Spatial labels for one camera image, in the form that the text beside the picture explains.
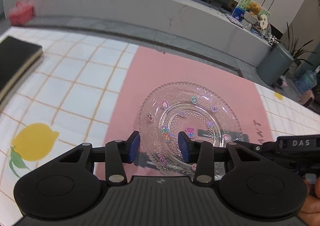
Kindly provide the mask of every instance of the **gray trash can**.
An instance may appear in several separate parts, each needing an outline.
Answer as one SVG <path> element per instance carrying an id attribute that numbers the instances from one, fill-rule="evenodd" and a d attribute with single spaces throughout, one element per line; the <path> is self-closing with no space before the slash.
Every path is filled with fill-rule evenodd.
<path id="1" fill-rule="evenodd" d="M 257 73 L 267 85 L 272 85 L 289 68 L 293 60 L 285 46 L 279 43 L 258 65 Z"/>

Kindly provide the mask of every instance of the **black notebook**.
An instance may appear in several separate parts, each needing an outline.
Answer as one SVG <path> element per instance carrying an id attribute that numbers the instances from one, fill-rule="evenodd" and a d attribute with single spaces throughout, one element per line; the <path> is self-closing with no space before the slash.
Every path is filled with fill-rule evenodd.
<path id="1" fill-rule="evenodd" d="M 40 45 L 10 36 L 0 43 L 0 105 L 9 91 L 42 54 Z"/>

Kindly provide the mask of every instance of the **table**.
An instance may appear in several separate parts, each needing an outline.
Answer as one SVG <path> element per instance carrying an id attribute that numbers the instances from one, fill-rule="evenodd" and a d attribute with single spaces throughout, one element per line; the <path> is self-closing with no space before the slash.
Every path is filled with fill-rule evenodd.
<path id="1" fill-rule="evenodd" d="M 0 115 L 3 226 L 11 226 L 21 217 L 13 197 L 18 177 L 9 161 L 12 140 L 23 128 L 40 122 L 59 132 L 44 158 L 24 160 L 34 170 L 83 142 L 100 147 L 111 140 L 127 139 L 139 129 L 144 99 L 168 82 L 193 82 L 218 94 L 252 143 L 320 132 L 319 115 L 270 89 L 203 63 L 79 33 L 10 28 L 5 35 L 42 45 L 44 60 Z M 125 169 L 128 178 L 134 174 L 162 174 L 134 164 L 125 165 Z M 14 170 L 19 176 L 29 172 L 16 167 Z M 96 166 L 94 173 L 103 178 L 103 165 Z"/>

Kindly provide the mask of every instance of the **lemon print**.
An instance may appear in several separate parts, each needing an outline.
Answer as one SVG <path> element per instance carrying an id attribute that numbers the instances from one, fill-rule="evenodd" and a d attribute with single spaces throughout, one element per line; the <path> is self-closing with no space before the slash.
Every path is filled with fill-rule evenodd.
<path id="1" fill-rule="evenodd" d="M 23 160 L 36 161 L 44 158 L 52 149 L 59 132 L 52 131 L 43 123 L 34 123 L 26 126 L 12 141 L 9 166 L 12 172 L 15 167 L 29 169 Z"/>
<path id="2" fill-rule="evenodd" d="M 275 92 L 275 97 L 277 97 L 279 100 L 283 99 L 283 95 L 276 93 L 276 92 Z"/>

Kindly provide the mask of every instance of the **white tile pattern tablecloth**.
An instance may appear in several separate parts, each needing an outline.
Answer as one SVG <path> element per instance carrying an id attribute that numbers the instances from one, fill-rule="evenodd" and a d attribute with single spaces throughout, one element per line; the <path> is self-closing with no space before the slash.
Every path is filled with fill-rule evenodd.
<path id="1" fill-rule="evenodd" d="M 40 122 L 60 133 L 51 152 L 31 170 L 83 143 L 101 147 L 138 46 L 103 37 L 43 29 L 10 28 L 11 35 L 42 45 L 42 64 L 23 83 L 0 115 L 0 225 L 21 213 L 14 202 L 18 178 L 9 168 L 10 143 L 28 124 Z M 28 172 L 17 169 L 19 175 Z"/>
<path id="2" fill-rule="evenodd" d="M 269 126 L 276 141 L 278 136 L 320 133 L 320 115 L 268 88 L 255 84 L 266 110 Z"/>

